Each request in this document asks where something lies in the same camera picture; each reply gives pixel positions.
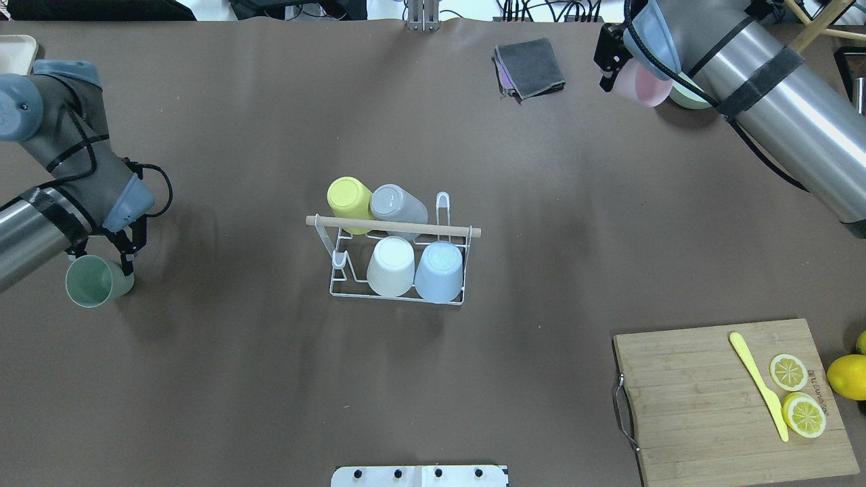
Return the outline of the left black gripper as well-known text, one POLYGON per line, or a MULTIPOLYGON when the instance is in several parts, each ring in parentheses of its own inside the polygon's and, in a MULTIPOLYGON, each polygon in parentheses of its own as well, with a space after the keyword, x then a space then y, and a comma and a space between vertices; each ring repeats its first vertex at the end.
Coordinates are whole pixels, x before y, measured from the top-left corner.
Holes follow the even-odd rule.
MULTIPOLYGON (((130 277, 130 275, 134 274, 133 260, 136 257, 136 253, 140 252, 147 244, 147 222, 148 215, 142 215, 133 221, 132 224, 128 225, 128 228, 132 231, 130 237, 127 235, 126 228, 118 231, 109 231, 104 227, 101 228, 101 234, 105 235, 108 241, 111 241, 112 245, 120 253, 120 267, 124 277, 130 277)), ((86 256, 86 247, 70 246, 68 249, 65 249, 69 261, 74 262, 76 259, 86 256)))

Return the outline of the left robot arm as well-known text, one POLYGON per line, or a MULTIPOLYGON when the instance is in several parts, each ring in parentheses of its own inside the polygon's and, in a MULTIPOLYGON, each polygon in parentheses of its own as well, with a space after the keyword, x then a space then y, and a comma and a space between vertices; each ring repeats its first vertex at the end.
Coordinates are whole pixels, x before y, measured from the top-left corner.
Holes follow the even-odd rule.
POLYGON ((30 74, 2 74, 2 140, 21 145, 51 176, 2 206, 2 290, 61 252, 83 258, 102 235, 120 253, 120 272, 158 218, 143 173, 157 164, 115 154, 95 64, 37 60, 30 74))

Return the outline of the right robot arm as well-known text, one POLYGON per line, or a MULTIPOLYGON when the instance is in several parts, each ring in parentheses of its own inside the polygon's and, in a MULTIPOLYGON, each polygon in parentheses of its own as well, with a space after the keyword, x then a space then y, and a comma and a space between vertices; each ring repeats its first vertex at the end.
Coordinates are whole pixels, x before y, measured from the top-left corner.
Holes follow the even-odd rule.
POLYGON ((594 60, 612 91, 625 67, 708 102, 774 172, 864 237, 864 117, 752 15, 749 1, 627 1, 594 60))

